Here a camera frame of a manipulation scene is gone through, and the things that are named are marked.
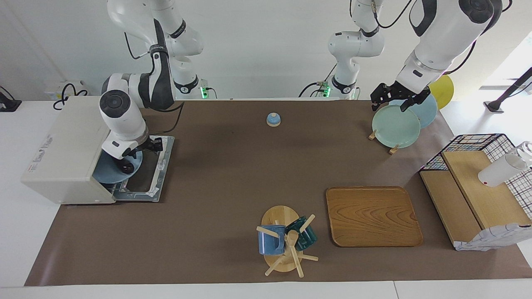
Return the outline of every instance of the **blue plate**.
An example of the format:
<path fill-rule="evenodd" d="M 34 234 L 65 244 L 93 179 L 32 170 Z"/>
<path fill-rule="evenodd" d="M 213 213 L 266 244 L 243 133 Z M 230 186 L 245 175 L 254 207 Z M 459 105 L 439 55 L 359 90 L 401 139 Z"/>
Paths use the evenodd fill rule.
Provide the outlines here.
<path fill-rule="evenodd" d="M 390 105 L 401 106 L 403 104 L 403 99 L 395 99 L 390 102 Z M 429 95 L 423 103 L 420 105 L 416 104 L 408 108 L 414 112 L 419 118 L 421 128 L 426 128 L 436 119 L 436 114 L 438 113 L 438 103 L 433 95 Z"/>
<path fill-rule="evenodd" d="M 96 168 L 94 169 L 93 177 L 102 184 L 117 184 L 129 179 L 135 174 L 135 172 L 137 172 L 142 163 L 142 152 L 137 153 L 136 159 L 132 156 L 127 156 L 124 159 L 133 164 L 133 167 L 135 168 L 133 173 L 127 175 L 120 171 L 114 164 L 111 156 L 107 154 L 106 151 L 102 150 Z"/>
<path fill-rule="evenodd" d="M 418 117 L 414 112 L 401 112 L 397 105 L 381 108 L 373 117 L 375 137 L 387 147 L 404 148 L 418 140 L 421 131 Z"/>

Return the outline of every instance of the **wooden peg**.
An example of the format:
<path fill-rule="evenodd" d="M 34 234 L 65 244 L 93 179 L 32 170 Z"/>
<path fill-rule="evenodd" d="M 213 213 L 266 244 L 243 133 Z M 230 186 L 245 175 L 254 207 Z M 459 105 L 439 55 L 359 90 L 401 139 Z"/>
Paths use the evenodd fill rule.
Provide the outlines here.
<path fill-rule="evenodd" d="M 300 232 L 304 232 L 306 230 L 306 228 L 310 225 L 310 222 L 312 222 L 312 220 L 314 220 L 314 218 L 316 218 L 316 216 L 314 214 L 310 215 L 310 217 L 301 226 Z"/>
<path fill-rule="evenodd" d="M 395 152 L 397 152 L 398 149 L 399 149 L 399 144 L 396 145 L 394 148 L 390 149 L 390 151 L 388 153 L 390 155 L 393 155 L 393 154 L 395 154 Z"/>
<path fill-rule="evenodd" d="M 285 256 L 281 255 L 278 259 L 276 259 L 275 262 L 271 265 L 271 267 L 268 270 L 266 270 L 264 275 L 266 276 L 270 275 L 275 270 L 275 267 L 277 267 L 284 258 Z"/>
<path fill-rule="evenodd" d="M 303 260 L 309 260 L 309 261 L 315 261 L 315 262 L 318 261 L 318 257 L 317 256 L 306 255 L 306 254 L 303 254 L 301 252 L 297 253 L 297 257 L 300 258 L 300 259 L 303 259 Z"/>
<path fill-rule="evenodd" d="M 271 231 L 269 229 L 265 229 L 265 228 L 263 228 L 261 226 L 257 226 L 257 231 L 263 232 L 263 233 L 265 233 L 265 234 L 267 234 L 269 236 L 275 237 L 275 238 L 279 238 L 279 234 L 277 234 L 276 232 Z"/>
<path fill-rule="evenodd" d="M 294 259 L 294 263 L 296 264 L 297 274 L 300 278 L 303 278 L 305 275 L 303 274 L 303 269 L 301 268 L 301 264 L 299 263 L 296 248 L 294 247 L 296 245 L 297 238 L 299 238 L 299 233 L 296 230 L 291 230 L 288 232 L 288 247 L 290 247 L 292 258 Z"/>
<path fill-rule="evenodd" d="M 371 135 L 368 137 L 369 140 L 373 140 L 375 139 L 375 134 L 377 133 L 377 130 L 373 131 L 373 133 L 371 133 Z"/>

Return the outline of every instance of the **table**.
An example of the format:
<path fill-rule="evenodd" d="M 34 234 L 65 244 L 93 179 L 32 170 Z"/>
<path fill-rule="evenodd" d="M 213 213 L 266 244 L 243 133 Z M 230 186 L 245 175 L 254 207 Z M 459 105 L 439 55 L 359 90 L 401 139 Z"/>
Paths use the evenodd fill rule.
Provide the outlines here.
<path fill-rule="evenodd" d="M 486 96 L 479 99 L 478 107 L 481 107 L 481 101 L 488 100 Z M 48 228 L 52 223 L 55 213 L 58 209 L 57 205 L 53 205 L 45 198 L 34 193 L 31 189 L 19 183 L 19 174 L 25 170 L 27 161 L 34 154 L 42 138 L 52 125 L 58 112 L 51 109 L 52 102 L 24 102 L 19 109 L 17 115 L 11 114 L 9 117 L 3 116 L 0 118 L 0 127 L 10 127 L 9 133 L 3 131 L 2 139 L 0 139 L 0 148 L 2 153 L 13 149 L 14 144 L 19 144 L 16 151 L 10 152 L 8 159 L 2 158 L 0 162 L 1 177 L 3 182 L 12 186 L 10 190 L 3 192 L 0 197 L 2 209 L 0 209 L 0 239 L 5 240 L 0 244 L 0 262 L 3 269 L 9 271 L 1 271 L 0 286 L 2 287 L 16 287 L 22 286 L 26 276 L 33 264 L 35 256 L 46 236 Z M 490 122 L 488 131 L 476 131 L 474 128 L 460 129 L 461 125 L 456 122 L 455 112 L 469 111 L 477 113 L 474 109 L 477 104 L 470 104 L 466 102 L 451 103 L 449 108 L 443 112 L 453 119 L 451 125 L 455 134 L 463 133 L 485 133 L 492 131 L 507 132 L 505 123 L 497 121 Z M 520 244 L 522 250 L 527 253 L 526 257 L 532 261 L 532 243 L 527 242 Z M 374 297 L 378 298 L 397 298 L 394 287 L 400 295 L 400 298 L 424 298 L 427 294 L 431 294 L 434 298 L 449 297 L 450 290 L 455 289 L 452 295 L 457 298 L 471 298 L 479 295 L 479 291 L 483 290 L 486 296 L 484 298 L 499 298 L 508 296 L 512 298 L 528 298 L 528 294 L 523 293 L 523 289 L 532 283 L 530 279 L 518 280 L 475 280 L 475 281 L 408 281 L 396 282 L 395 285 L 391 281 L 383 281 L 377 283 L 342 283 L 342 285 L 365 285 L 364 287 L 354 287 L 353 291 L 347 290 L 345 292 L 338 292 L 338 295 L 357 294 L 360 297 Z M 277 289 L 279 284 L 246 284 L 246 285 L 152 285 L 152 286 L 67 286 L 67 287 L 40 287 L 40 288 L 3 288 L 0 289 L 0 297 L 2 298 L 16 298 L 16 297 L 34 297 L 43 298 L 45 296 L 59 298 L 72 297 L 73 294 L 83 297 L 94 297 L 102 295 L 110 295 L 114 297 L 134 298 L 142 297 L 143 294 L 160 295 L 159 297 L 175 297 L 175 294 L 198 294 L 196 297 L 201 297 L 203 289 L 209 290 L 210 294 L 217 294 L 218 297 L 235 297 L 235 292 L 242 291 L 247 293 L 253 290 L 261 290 L 267 287 Z M 316 285 L 315 292 L 325 288 L 320 283 L 310 283 Z"/>

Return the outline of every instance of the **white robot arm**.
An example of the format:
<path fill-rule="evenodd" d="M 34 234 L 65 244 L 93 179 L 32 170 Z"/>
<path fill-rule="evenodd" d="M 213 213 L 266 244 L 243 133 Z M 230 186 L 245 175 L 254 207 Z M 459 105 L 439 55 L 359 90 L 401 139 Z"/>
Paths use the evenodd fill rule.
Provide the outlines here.
<path fill-rule="evenodd" d="M 377 14 L 384 0 L 376 1 Z M 330 96 L 350 98 L 356 84 L 360 66 L 356 57 L 374 57 L 383 52 L 384 37 L 373 17 L 371 0 L 356 0 L 352 6 L 353 22 L 359 31 L 342 31 L 329 39 L 329 52 L 336 58 L 338 66 L 334 76 L 328 79 Z"/>
<path fill-rule="evenodd" d="M 203 50 L 199 34 L 179 15 L 175 0 L 108 0 L 111 20 L 146 43 L 150 73 L 115 73 L 102 87 L 101 115 L 111 129 L 102 149 L 121 160 L 142 149 L 162 150 L 151 140 L 139 107 L 167 112 L 177 99 L 199 98 L 199 77 L 186 56 Z"/>
<path fill-rule="evenodd" d="M 436 81 L 502 11 L 501 0 L 416 0 L 410 23 L 419 44 L 391 86 L 381 83 L 372 93 L 375 111 L 380 104 L 405 99 L 401 110 L 421 104 Z"/>

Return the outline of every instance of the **wooden mug stand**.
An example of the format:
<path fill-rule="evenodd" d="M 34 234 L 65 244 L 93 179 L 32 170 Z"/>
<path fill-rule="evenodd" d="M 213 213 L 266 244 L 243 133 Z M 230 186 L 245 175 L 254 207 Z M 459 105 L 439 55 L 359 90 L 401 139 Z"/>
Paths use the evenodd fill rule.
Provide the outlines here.
<path fill-rule="evenodd" d="M 369 140 L 374 140 L 375 139 L 375 134 L 377 133 L 377 130 L 373 131 L 373 133 L 371 133 L 371 135 L 368 137 Z M 399 149 L 399 144 L 396 145 L 394 148 L 390 149 L 390 151 L 388 152 L 390 155 L 393 155 L 397 152 L 397 150 Z"/>
<path fill-rule="evenodd" d="M 310 215 L 305 224 L 301 227 L 300 232 L 303 232 L 314 220 L 314 214 Z M 270 208 L 266 211 L 262 217 L 261 225 L 284 225 L 287 226 L 295 220 L 299 219 L 299 215 L 291 208 L 278 205 Z M 257 226 L 257 231 L 263 232 L 272 237 L 278 238 L 277 233 L 267 230 L 263 227 Z M 278 272 L 290 272 L 297 269 L 297 274 L 300 278 L 304 277 L 303 268 L 301 268 L 302 260 L 318 261 L 317 256 L 305 255 L 303 251 L 297 251 L 295 244 L 299 233 L 295 230 L 291 230 L 288 234 L 285 234 L 285 252 L 281 255 L 265 255 L 264 260 L 270 267 L 264 275 L 269 276 L 273 271 Z"/>

